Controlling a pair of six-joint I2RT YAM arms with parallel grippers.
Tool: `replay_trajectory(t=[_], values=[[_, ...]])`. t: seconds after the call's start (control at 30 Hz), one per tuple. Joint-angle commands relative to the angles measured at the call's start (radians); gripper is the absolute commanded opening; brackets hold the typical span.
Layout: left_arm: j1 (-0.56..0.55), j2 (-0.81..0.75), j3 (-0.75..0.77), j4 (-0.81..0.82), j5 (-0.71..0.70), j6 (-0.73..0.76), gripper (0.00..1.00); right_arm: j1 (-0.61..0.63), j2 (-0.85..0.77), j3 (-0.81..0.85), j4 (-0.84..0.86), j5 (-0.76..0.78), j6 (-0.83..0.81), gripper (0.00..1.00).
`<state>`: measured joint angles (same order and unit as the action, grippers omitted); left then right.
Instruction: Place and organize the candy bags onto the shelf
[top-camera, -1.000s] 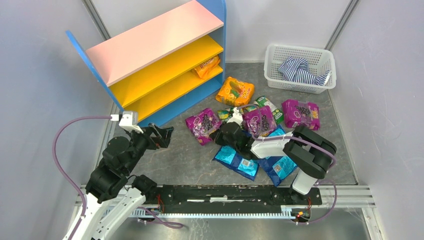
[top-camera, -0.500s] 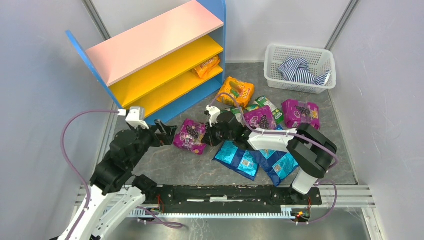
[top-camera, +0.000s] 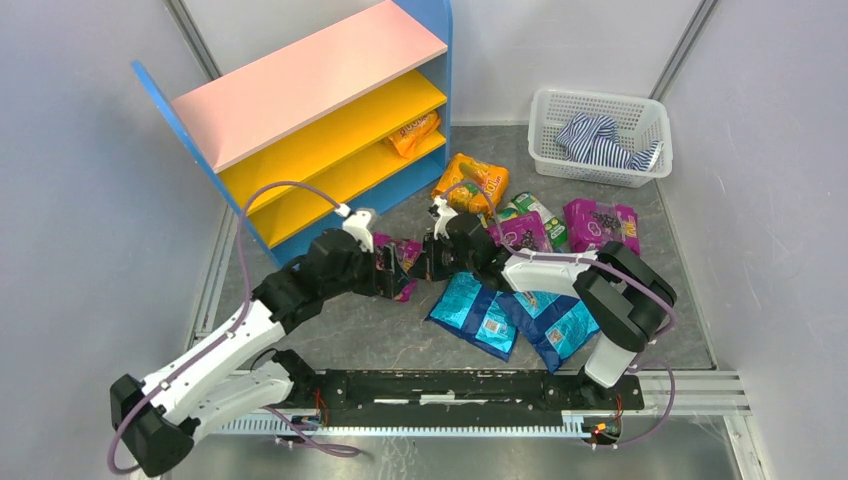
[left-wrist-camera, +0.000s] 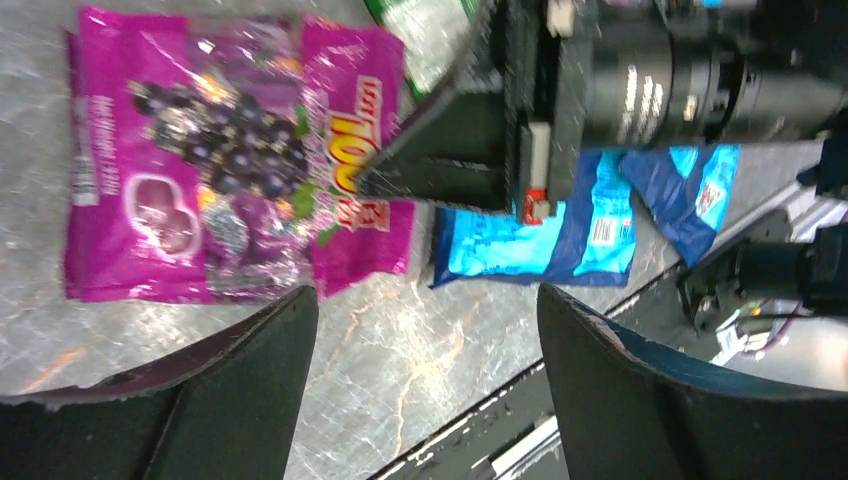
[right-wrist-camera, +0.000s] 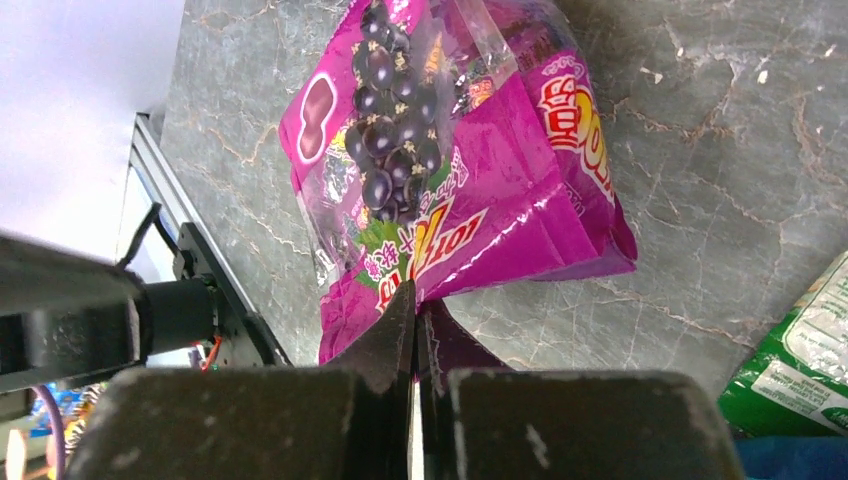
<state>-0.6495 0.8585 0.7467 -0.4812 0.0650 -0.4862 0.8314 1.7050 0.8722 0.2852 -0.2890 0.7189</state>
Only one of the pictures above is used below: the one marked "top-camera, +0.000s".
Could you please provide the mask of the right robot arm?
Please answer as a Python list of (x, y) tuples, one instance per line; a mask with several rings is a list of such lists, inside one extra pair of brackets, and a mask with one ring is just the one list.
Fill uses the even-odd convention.
[(606, 389), (636, 372), (648, 344), (677, 322), (675, 290), (621, 242), (577, 254), (518, 249), (500, 226), (489, 231), (472, 214), (439, 214), (409, 275), (439, 281), (460, 272), (505, 296), (547, 293), (581, 302), (600, 329), (583, 372)]

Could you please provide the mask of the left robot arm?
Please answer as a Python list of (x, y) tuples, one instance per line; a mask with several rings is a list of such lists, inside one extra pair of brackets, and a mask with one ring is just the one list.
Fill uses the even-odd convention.
[(263, 348), (318, 316), (339, 295), (393, 298), (409, 282), (396, 242), (359, 227), (328, 229), (247, 293), (210, 336), (160, 369), (125, 374), (109, 388), (115, 435), (107, 465), (117, 475), (169, 472), (218, 427), (311, 388), (312, 373), (284, 351), (256, 374), (230, 374)]

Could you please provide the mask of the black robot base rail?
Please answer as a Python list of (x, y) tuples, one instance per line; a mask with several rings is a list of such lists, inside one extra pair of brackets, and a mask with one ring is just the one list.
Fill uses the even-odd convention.
[(534, 427), (645, 402), (634, 375), (605, 389), (581, 373), (546, 370), (327, 370), (275, 406), (326, 413), (332, 427)]

